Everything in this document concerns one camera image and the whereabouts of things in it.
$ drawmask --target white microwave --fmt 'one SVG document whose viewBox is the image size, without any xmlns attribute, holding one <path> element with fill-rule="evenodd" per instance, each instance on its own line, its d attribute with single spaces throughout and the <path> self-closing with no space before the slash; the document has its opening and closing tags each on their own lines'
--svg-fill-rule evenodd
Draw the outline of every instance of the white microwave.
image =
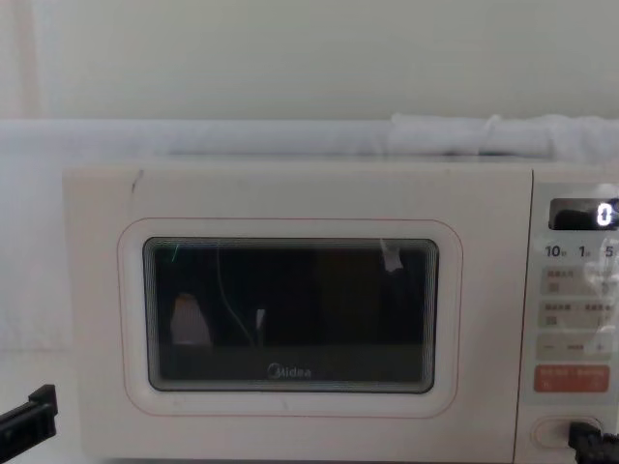
<svg viewBox="0 0 619 464">
<path fill-rule="evenodd" d="M 619 171 L 492 160 L 68 171 L 85 449 L 565 463 L 572 421 L 615 431 Z"/>
</svg>

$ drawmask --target microwave window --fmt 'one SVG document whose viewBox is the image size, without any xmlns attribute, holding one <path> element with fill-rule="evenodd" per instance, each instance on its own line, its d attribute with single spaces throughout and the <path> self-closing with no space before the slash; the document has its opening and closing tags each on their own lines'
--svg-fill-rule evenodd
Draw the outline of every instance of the microwave window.
<svg viewBox="0 0 619 464">
<path fill-rule="evenodd" d="M 149 379 L 163 392 L 428 392 L 431 240 L 153 238 Z"/>
</svg>

